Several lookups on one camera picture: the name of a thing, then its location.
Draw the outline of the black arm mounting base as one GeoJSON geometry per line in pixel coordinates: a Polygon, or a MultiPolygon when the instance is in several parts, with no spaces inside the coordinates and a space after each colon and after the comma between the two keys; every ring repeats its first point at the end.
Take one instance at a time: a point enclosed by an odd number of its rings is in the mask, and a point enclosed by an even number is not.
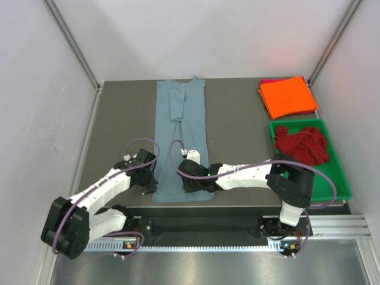
{"type": "Polygon", "coordinates": [[[126,215],[126,230],[138,230],[153,245],[249,243],[264,238],[300,238],[307,222],[280,222],[279,207],[132,207],[114,205],[126,215]]]}

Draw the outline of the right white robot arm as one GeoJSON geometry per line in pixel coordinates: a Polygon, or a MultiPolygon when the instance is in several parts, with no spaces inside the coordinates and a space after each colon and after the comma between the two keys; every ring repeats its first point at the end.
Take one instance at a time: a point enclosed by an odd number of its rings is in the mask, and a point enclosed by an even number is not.
{"type": "Polygon", "coordinates": [[[290,235],[299,227],[302,212],[311,205],[314,173],[295,159],[281,153],[274,156],[277,163],[267,160],[259,166],[216,163],[209,167],[199,158],[188,154],[177,170],[186,192],[228,191],[235,188],[265,188],[281,199],[277,228],[290,235]]]}

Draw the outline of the grey-blue t-shirt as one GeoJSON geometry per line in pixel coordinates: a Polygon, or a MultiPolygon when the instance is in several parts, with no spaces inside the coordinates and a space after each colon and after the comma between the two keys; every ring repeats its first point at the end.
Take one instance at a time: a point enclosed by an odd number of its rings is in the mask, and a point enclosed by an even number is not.
{"type": "Polygon", "coordinates": [[[169,153],[178,166],[182,161],[181,145],[170,144],[181,140],[187,150],[197,150],[201,164],[209,165],[206,121],[205,121],[205,80],[194,77],[191,81],[164,80],[157,82],[155,142],[161,154],[154,171],[158,181],[157,191],[152,200],[159,203],[198,202],[214,198],[213,193],[197,191],[186,193],[182,179],[171,165],[169,153]]]}

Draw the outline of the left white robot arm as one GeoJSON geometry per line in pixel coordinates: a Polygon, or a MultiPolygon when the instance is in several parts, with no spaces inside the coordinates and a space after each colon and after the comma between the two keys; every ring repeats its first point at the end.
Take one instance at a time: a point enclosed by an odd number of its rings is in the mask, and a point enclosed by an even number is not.
{"type": "Polygon", "coordinates": [[[43,243],[55,253],[76,259],[87,245],[112,232],[129,235],[135,222],[122,206],[101,209],[114,197],[132,188],[140,187],[144,192],[156,189],[152,166],[157,156],[140,149],[134,156],[125,156],[101,179],[82,192],[69,198],[58,197],[49,209],[40,235],[43,243]]]}

